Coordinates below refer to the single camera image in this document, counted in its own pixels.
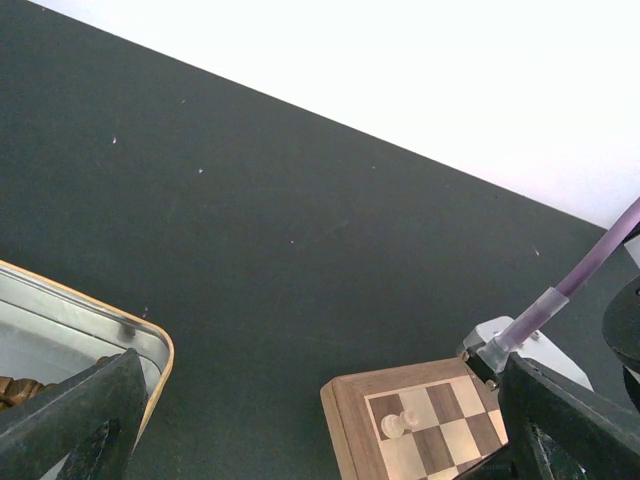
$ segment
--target dark tabletop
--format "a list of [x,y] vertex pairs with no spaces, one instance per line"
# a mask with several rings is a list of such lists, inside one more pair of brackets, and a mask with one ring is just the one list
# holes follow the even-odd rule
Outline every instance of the dark tabletop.
[[[323,384],[453,356],[602,234],[37,5],[1,3],[1,257],[148,308],[175,342],[130,478],[338,478]],[[620,249],[544,329],[625,405],[600,328],[637,273]]]

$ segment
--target white chess piece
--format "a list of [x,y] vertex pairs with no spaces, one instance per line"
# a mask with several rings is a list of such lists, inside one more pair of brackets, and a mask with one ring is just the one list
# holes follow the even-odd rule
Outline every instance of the white chess piece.
[[401,437],[405,430],[418,426],[419,420],[413,410],[405,410],[400,415],[387,415],[380,422],[382,433],[389,438]]

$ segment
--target silver tray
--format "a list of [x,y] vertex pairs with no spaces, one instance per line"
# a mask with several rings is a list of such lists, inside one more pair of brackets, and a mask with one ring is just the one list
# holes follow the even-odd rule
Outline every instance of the silver tray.
[[144,431],[173,366],[161,328],[63,285],[0,261],[0,375],[59,383],[98,358],[135,348],[149,401]]

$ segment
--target white background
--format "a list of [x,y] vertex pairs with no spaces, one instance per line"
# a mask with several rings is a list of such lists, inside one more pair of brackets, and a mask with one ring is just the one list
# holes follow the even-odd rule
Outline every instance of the white background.
[[37,3],[604,227],[640,195],[637,2]]

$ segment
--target chessboard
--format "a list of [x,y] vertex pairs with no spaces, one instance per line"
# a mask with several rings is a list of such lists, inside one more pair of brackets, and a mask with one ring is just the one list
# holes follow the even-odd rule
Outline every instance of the chessboard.
[[338,377],[321,398],[343,479],[450,480],[507,443],[496,393],[459,359]]

